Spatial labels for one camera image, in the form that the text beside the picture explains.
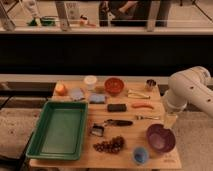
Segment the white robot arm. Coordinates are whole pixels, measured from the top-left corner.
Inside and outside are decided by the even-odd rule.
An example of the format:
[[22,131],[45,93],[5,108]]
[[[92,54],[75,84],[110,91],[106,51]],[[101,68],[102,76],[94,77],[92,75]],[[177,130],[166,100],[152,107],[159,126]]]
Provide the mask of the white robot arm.
[[213,90],[207,87],[210,81],[210,72],[201,66],[176,72],[169,77],[168,89],[162,97],[166,129],[174,125],[177,114],[182,112],[188,103],[213,118]]

